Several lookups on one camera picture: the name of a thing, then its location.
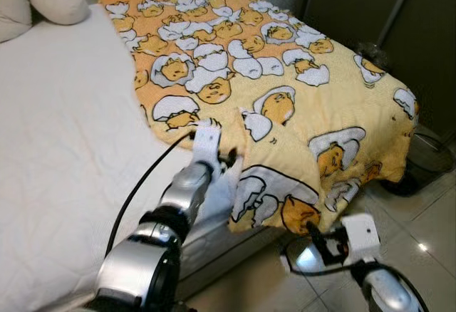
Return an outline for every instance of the black cable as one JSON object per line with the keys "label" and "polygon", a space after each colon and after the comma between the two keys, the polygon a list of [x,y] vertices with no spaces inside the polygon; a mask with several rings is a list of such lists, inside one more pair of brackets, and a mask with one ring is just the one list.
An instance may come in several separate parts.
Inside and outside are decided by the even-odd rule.
{"label": "black cable", "polygon": [[285,256],[286,261],[288,262],[290,272],[293,274],[301,275],[301,276],[323,276],[323,275],[328,275],[328,274],[334,274],[334,273],[340,273],[342,271],[350,271],[351,269],[354,268],[365,268],[365,269],[385,269],[386,271],[390,271],[391,273],[395,274],[399,278],[401,278],[407,286],[410,288],[410,290],[415,294],[416,299],[418,300],[418,303],[421,305],[421,308],[423,312],[429,312],[428,307],[426,306],[426,303],[418,290],[414,287],[414,285],[411,283],[411,281],[405,276],[404,274],[400,273],[397,269],[387,266],[385,264],[379,264],[378,262],[372,262],[372,263],[356,263],[356,264],[351,264],[348,266],[344,267],[339,267],[339,268],[334,268],[334,269],[328,269],[326,271],[297,271],[293,269],[293,266],[290,264],[290,260],[288,256],[286,255],[286,248],[290,245],[292,241],[290,241],[285,247],[284,250],[282,251],[282,256]]}
{"label": "black cable", "polygon": [[115,222],[113,228],[111,229],[111,235],[109,236],[108,246],[106,247],[105,257],[110,253],[111,249],[114,245],[115,235],[117,234],[117,230],[119,229],[120,221],[125,213],[125,210],[128,208],[128,205],[131,203],[133,197],[135,196],[136,192],[139,190],[143,182],[149,177],[150,173],[162,162],[162,160],[172,151],[174,147],[179,145],[179,143],[184,140],[187,136],[193,135],[195,132],[189,132],[184,136],[177,139],[171,146],[168,147],[166,151],[164,151],[161,156],[149,167],[147,171],[142,175],[141,179],[138,183],[133,187],[132,191],[128,195],[127,199],[123,202],[122,207],[120,208],[117,217],[115,218]]}

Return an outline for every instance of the white mattress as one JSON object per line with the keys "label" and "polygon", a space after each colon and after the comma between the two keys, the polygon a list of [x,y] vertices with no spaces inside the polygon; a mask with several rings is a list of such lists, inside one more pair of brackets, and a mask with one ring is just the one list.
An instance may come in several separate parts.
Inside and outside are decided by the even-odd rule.
{"label": "white mattress", "polygon": [[[41,22],[0,44],[0,311],[89,291],[118,209],[167,148],[138,107],[129,53],[102,8],[91,10],[81,24]],[[176,149],[153,172],[118,239],[190,158]],[[187,274],[221,249],[197,240],[226,222],[240,167],[209,189],[187,240]]]}

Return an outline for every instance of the cartoon print blanket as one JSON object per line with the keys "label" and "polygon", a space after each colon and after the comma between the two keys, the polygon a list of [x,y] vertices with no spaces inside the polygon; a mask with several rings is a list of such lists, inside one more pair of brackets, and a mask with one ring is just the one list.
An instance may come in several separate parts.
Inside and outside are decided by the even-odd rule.
{"label": "cartoon print blanket", "polygon": [[401,178],[415,96],[288,11],[264,0],[100,3],[157,136],[218,125],[221,153],[243,155],[233,231],[305,234],[308,220],[327,230],[361,185]]}

